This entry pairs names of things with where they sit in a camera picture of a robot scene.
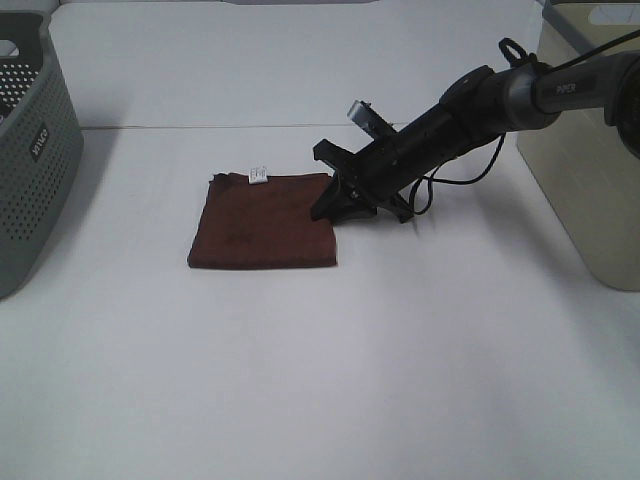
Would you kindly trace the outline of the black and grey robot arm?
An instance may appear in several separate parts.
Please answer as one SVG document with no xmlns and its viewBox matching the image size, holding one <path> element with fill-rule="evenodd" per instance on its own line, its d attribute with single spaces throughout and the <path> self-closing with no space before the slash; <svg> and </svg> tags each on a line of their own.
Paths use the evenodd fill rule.
<svg viewBox="0 0 640 480">
<path fill-rule="evenodd" d="M 311 208 L 314 220 L 333 223 L 369 218 L 384 209 L 406 222 L 418 214 L 420 184 L 438 182 L 445 163 L 509 132 L 544 129 L 564 111 L 600 108 L 633 155 L 639 153 L 639 53 L 611 55 L 596 48 L 552 67 L 504 38 L 500 50 L 508 69 L 487 65 L 458 79 L 438 103 L 400 130 L 369 104 L 357 101 L 352 121 L 372 139 L 357 152 L 328 140 L 313 148 L 315 159 L 334 171 Z M 403 198 L 408 188 L 411 196 Z"/>
</svg>

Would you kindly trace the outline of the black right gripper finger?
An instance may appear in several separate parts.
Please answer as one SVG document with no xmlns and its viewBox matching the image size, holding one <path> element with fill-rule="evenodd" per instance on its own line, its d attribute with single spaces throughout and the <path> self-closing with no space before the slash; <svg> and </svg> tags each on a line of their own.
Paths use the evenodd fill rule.
<svg viewBox="0 0 640 480">
<path fill-rule="evenodd" d="M 338 199 L 332 201 L 327 208 L 327 218 L 332 223 L 344 223 L 352 220 L 372 218 L 376 208 L 363 202 Z"/>
</svg>

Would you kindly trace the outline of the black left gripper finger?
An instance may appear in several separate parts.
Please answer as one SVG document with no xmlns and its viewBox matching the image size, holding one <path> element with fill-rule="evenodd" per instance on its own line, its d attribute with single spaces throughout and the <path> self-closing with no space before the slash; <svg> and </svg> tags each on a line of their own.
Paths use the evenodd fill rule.
<svg viewBox="0 0 640 480">
<path fill-rule="evenodd" d="M 334 175 L 326 189 L 310 210 L 312 220 L 343 220 L 349 213 L 350 199 L 345 194 L 341 179 Z"/>
</svg>

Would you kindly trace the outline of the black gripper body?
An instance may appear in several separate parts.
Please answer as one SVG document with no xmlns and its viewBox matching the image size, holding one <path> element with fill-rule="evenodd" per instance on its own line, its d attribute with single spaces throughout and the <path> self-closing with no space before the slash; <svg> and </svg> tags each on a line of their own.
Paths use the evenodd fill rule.
<svg viewBox="0 0 640 480">
<path fill-rule="evenodd" d="M 313 154 L 334 170 L 351 201 L 391 212 L 405 223 L 414 216 L 400 191 L 425 173 L 468 150 L 472 137 L 444 107 L 436 105 L 394 134 L 353 153 L 323 139 Z"/>
</svg>

